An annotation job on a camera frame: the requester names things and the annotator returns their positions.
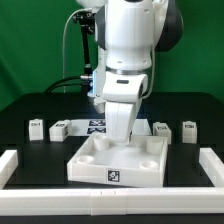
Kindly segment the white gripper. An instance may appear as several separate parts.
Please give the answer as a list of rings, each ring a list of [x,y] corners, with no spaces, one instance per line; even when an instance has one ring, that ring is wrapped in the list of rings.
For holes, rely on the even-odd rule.
[[[146,74],[118,75],[106,73],[103,88],[106,134],[111,141],[128,142],[146,92]]]

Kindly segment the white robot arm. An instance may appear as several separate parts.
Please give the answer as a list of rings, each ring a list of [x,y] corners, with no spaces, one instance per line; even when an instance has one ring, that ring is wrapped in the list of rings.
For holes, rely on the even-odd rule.
[[[127,142],[143,99],[153,88],[155,54],[181,39],[176,0],[76,0],[93,15],[98,66],[88,96],[105,115],[107,137]]]

